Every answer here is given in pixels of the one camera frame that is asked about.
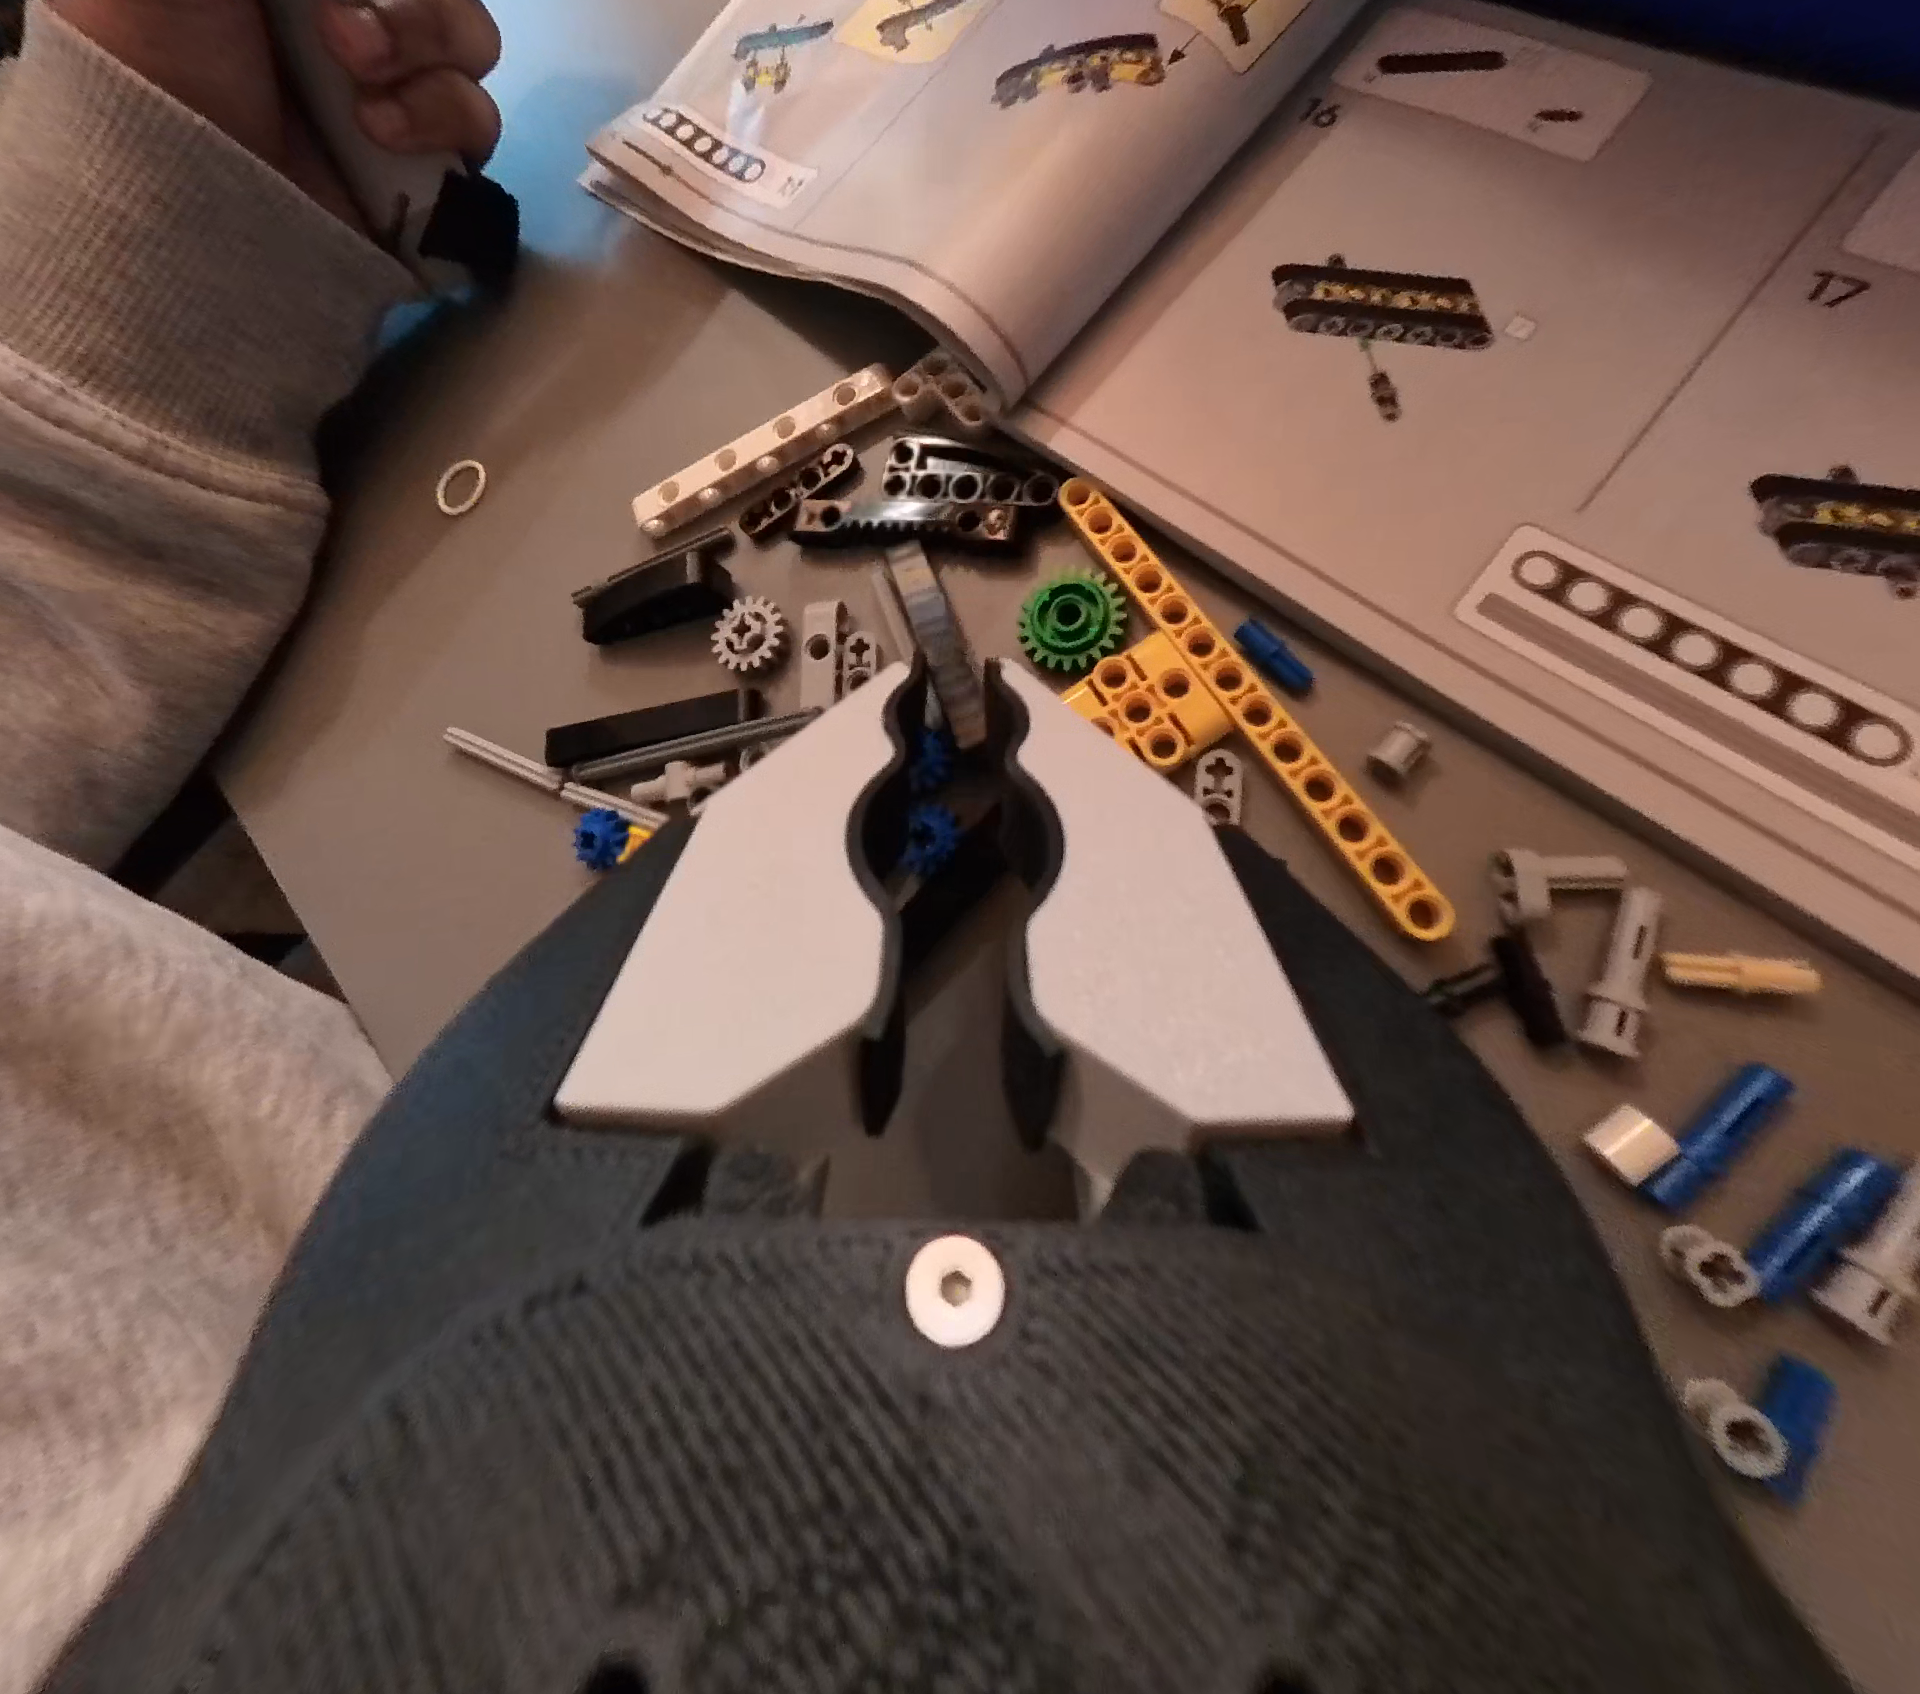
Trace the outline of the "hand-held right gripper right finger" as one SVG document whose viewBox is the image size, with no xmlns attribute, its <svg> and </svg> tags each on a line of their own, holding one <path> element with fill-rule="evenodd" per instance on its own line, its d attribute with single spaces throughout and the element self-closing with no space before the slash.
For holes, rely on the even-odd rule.
<svg viewBox="0 0 1920 1694">
<path fill-rule="evenodd" d="M 1218 830 L 1037 677 L 983 670 L 999 848 L 1024 890 L 1002 1089 L 1092 1219 L 1140 1154 L 1340 1140 L 1355 1124 Z"/>
</svg>

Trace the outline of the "black straight lego panel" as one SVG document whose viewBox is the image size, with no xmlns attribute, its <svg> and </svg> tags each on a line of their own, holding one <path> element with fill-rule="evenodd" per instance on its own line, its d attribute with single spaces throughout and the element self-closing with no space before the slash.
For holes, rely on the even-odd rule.
<svg viewBox="0 0 1920 1694">
<path fill-rule="evenodd" d="M 761 714 L 764 700 L 756 688 L 728 688 L 623 708 L 549 725 L 541 735 L 541 761 L 551 769 L 576 771 L 620 754 L 756 721 Z"/>
</svg>

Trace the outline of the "yellow lego frame piece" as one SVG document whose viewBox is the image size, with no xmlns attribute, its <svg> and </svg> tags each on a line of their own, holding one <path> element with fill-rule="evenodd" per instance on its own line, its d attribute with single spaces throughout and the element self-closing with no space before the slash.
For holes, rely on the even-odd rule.
<svg viewBox="0 0 1920 1694">
<path fill-rule="evenodd" d="M 1061 693 L 1061 704 L 1162 773 L 1180 769 L 1235 732 L 1235 721 L 1166 629 L 1096 660 Z"/>
</svg>

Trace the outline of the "grey lego axle connector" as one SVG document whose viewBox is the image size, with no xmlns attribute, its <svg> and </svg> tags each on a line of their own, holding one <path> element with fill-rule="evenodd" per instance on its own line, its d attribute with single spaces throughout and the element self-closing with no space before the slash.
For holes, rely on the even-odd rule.
<svg viewBox="0 0 1920 1694">
<path fill-rule="evenodd" d="M 1507 845 L 1490 854 L 1494 906 L 1505 928 L 1527 928 L 1551 916 L 1556 896 L 1623 890 L 1628 863 L 1615 854 L 1548 854 Z"/>
</svg>

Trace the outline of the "blue lego pin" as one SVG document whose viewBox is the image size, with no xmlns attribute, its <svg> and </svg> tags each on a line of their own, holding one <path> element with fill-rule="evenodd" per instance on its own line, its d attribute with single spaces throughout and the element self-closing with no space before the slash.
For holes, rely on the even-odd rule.
<svg viewBox="0 0 1920 1694">
<path fill-rule="evenodd" d="M 1841 1247 L 1865 1236 L 1903 1183 L 1903 1170 L 1862 1148 L 1833 1149 L 1747 1238 L 1741 1257 L 1753 1296 L 1799 1293 Z"/>
<path fill-rule="evenodd" d="M 1231 629 L 1231 640 L 1246 660 L 1282 693 L 1310 698 L 1315 674 L 1291 643 L 1259 617 L 1246 617 Z"/>
<path fill-rule="evenodd" d="M 1684 1212 L 1710 1193 L 1796 1100 L 1781 1069 L 1745 1061 L 1672 1135 L 1673 1151 L 1637 1182 L 1636 1193 L 1667 1212 Z"/>
<path fill-rule="evenodd" d="M 1837 1390 L 1833 1377 L 1796 1354 L 1779 1354 L 1753 1394 L 1758 1413 L 1785 1446 L 1785 1466 L 1764 1488 L 1789 1508 L 1803 1500 L 1826 1448 Z"/>
</svg>

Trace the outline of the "black thin lego beam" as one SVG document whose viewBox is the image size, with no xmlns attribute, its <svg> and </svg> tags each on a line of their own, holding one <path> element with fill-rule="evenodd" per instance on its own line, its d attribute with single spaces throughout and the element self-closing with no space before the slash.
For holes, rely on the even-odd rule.
<svg viewBox="0 0 1920 1694">
<path fill-rule="evenodd" d="M 992 553 L 1019 545 L 1024 518 L 1024 508 L 997 502 L 813 497 L 800 504 L 788 536 L 800 545 L 832 550 L 930 540 Z"/>
</svg>

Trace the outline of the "grey lego wheel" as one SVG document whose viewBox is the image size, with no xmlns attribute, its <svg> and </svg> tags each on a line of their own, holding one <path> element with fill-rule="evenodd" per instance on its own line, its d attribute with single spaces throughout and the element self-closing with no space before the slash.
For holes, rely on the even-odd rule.
<svg viewBox="0 0 1920 1694">
<path fill-rule="evenodd" d="M 945 730 L 959 751 L 973 751 L 989 738 L 989 704 L 947 587 L 915 540 L 886 548 L 881 559 Z"/>
</svg>

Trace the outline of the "tan lego pin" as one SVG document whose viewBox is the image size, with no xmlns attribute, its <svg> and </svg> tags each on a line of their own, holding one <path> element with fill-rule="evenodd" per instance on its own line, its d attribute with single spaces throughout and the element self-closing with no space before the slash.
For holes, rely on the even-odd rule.
<svg viewBox="0 0 1920 1694">
<path fill-rule="evenodd" d="M 1656 959 L 1664 981 L 1684 992 L 1745 999 L 1810 999 L 1826 985 L 1818 965 L 1787 956 L 1664 950 Z"/>
</svg>

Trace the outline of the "person's grey sweatshirt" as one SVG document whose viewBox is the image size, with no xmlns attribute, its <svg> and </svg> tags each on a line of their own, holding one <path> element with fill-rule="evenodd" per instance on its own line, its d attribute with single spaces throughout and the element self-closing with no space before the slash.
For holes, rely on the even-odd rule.
<svg viewBox="0 0 1920 1694">
<path fill-rule="evenodd" d="M 387 1088 L 342 1001 L 4 832 L 4 1689 L 177 1491 Z"/>
</svg>

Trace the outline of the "black curved lego panel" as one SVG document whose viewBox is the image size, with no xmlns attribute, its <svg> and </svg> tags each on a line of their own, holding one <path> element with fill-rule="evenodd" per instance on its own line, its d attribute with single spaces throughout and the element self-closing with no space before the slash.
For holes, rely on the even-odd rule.
<svg viewBox="0 0 1920 1694">
<path fill-rule="evenodd" d="M 581 640 L 605 647 L 718 619 L 738 598 L 725 566 L 735 540 L 720 525 L 576 590 Z"/>
</svg>

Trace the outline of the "light grey long lego pin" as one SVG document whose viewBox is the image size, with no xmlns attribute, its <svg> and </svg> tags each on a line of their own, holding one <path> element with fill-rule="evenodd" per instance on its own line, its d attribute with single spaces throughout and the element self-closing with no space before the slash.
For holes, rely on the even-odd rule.
<svg viewBox="0 0 1920 1694">
<path fill-rule="evenodd" d="M 1621 890 L 1595 979 L 1585 987 L 1576 1044 L 1598 1056 L 1642 1058 L 1647 977 L 1664 920 L 1662 896 L 1643 885 Z"/>
<path fill-rule="evenodd" d="M 1837 1251 L 1836 1266 L 1811 1287 L 1810 1301 L 1862 1339 L 1889 1346 L 1916 1303 L 1916 1278 L 1917 1162 L 1912 1162 L 1873 1225 Z"/>
</svg>

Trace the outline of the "white lego beam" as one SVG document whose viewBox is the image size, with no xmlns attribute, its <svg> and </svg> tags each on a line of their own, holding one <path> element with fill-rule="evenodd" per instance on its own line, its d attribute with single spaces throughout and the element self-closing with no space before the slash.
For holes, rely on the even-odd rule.
<svg viewBox="0 0 1920 1694">
<path fill-rule="evenodd" d="M 894 405 L 895 376 L 881 364 L 863 365 L 637 491 L 636 529 L 645 540 L 665 540 Z"/>
</svg>

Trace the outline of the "small white lego piece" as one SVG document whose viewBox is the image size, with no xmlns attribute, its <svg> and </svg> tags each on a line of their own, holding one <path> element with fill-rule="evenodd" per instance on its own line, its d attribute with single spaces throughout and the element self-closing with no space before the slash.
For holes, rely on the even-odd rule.
<svg viewBox="0 0 1920 1694">
<path fill-rule="evenodd" d="M 1680 1156 L 1675 1135 L 1632 1101 L 1620 1101 L 1580 1133 L 1580 1146 L 1626 1189 L 1640 1192 Z"/>
</svg>

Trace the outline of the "grey lego gear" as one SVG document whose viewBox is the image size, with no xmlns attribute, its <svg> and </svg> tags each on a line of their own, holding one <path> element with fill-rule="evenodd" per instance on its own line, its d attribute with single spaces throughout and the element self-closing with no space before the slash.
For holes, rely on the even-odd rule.
<svg viewBox="0 0 1920 1694">
<path fill-rule="evenodd" d="M 710 653 L 731 675 L 770 674 L 788 657 L 791 632 L 778 601 L 738 595 L 714 617 Z"/>
</svg>

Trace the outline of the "green lego gear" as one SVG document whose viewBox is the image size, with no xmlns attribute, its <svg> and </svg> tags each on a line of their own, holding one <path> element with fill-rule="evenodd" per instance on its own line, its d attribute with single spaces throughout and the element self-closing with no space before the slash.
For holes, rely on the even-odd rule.
<svg viewBox="0 0 1920 1694">
<path fill-rule="evenodd" d="M 1019 649 L 1044 672 L 1085 674 L 1124 643 L 1128 609 L 1107 574 L 1084 568 L 1045 576 L 1019 601 Z"/>
</svg>

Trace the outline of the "dark grey lego axle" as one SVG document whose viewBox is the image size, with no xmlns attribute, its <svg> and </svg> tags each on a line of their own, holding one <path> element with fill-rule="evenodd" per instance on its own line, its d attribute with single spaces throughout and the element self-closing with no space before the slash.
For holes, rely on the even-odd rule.
<svg viewBox="0 0 1920 1694">
<path fill-rule="evenodd" d="M 617 751 L 579 761 L 565 769 L 565 779 L 583 785 L 607 784 L 645 768 L 663 768 L 671 761 L 708 761 L 734 756 L 745 747 L 778 744 L 819 720 L 822 708 L 812 706 L 788 714 L 756 715 L 728 725 L 691 732 L 674 739 L 627 746 Z"/>
</svg>

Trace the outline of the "long yellow lego beam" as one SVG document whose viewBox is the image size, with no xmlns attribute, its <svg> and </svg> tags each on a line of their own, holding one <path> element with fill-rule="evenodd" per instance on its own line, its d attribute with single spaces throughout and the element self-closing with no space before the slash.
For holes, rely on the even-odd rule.
<svg viewBox="0 0 1920 1694">
<path fill-rule="evenodd" d="M 1227 714 L 1394 926 L 1420 943 L 1447 939 L 1456 930 L 1452 902 L 1259 677 L 1233 637 L 1168 572 L 1163 557 L 1089 480 L 1067 478 L 1060 506 L 1084 545 L 1129 601 L 1170 636 L 1192 677 Z"/>
</svg>

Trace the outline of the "lego instruction booklet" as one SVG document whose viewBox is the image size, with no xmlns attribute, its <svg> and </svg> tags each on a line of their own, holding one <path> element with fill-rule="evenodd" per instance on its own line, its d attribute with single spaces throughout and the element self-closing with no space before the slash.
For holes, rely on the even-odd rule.
<svg viewBox="0 0 1920 1694">
<path fill-rule="evenodd" d="M 587 144 L 1916 971 L 1916 99 L 1480 0 L 728 0 Z"/>
</svg>

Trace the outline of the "person's left forearm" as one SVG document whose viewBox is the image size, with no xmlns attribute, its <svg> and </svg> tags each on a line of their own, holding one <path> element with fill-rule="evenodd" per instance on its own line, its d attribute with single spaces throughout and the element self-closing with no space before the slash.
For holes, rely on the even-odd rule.
<svg viewBox="0 0 1920 1694">
<path fill-rule="evenodd" d="M 413 279 L 43 0 L 1 123 L 4 862 L 107 868 L 297 616 Z"/>
</svg>

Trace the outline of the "light grey lego axle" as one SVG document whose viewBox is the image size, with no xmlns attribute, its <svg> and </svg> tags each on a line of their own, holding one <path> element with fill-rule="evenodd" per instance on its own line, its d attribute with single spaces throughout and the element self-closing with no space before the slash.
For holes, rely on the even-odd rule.
<svg viewBox="0 0 1920 1694">
<path fill-rule="evenodd" d="M 637 803 L 622 794 L 609 794 L 576 782 L 568 777 L 564 769 L 556 769 L 528 754 L 520 754 L 508 746 L 489 742 L 473 732 L 467 732 L 466 728 L 448 725 L 443 728 L 442 738 L 445 746 L 467 760 L 532 785 L 577 811 L 605 811 L 609 816 L 627 820 L 645 833 L 657 832 L 668 822 L 665 813 L 650 806 Z"/>
</svg>

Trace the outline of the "black lego pin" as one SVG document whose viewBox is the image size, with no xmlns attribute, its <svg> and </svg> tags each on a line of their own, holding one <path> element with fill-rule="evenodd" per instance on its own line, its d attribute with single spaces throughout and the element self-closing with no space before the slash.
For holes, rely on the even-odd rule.
<svg viewBox="0 0 1920 1694">
<path fill-rule="evenodd" d="M 1533 1050 L 1551 1052 L 1569 1042 L 1558 992 L 1529 938 L 1519 930 L 1501 930 L 1487 938 L 1480 962 L 1433 979 L 1421 999 L 1443 1017 L 1464 1017 L 1483 1003 L 1499 1001 Z"/>
</svg>

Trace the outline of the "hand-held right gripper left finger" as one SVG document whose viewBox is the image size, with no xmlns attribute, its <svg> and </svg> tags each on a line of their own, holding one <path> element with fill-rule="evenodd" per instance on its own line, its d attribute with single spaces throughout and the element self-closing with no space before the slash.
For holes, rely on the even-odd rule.
<svg viewBox="0 0 1920 1694">
<path fill-rule="evenodd" d="M 875 1135 L 899 1105 L 903 849 L 924 662 L 889 664 L 708 802 L 568 1067 L 579 1125 Z"/>
</svg>

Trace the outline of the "light grey angled lego beam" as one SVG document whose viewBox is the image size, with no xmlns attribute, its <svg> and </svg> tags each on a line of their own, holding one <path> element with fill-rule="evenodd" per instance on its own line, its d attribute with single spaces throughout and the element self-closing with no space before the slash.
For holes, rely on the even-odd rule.
<svg viewBox="0 0 1920 1694">
<path fill-rule="evenodd" d="M 945 425 L 953 433 L 979 437 L 996 427 L 999 398 L 943 346 L 928 350 L 919 362 L 902 370 L 891 385 L 894 405 L 917 427 Z"/>
</svg>

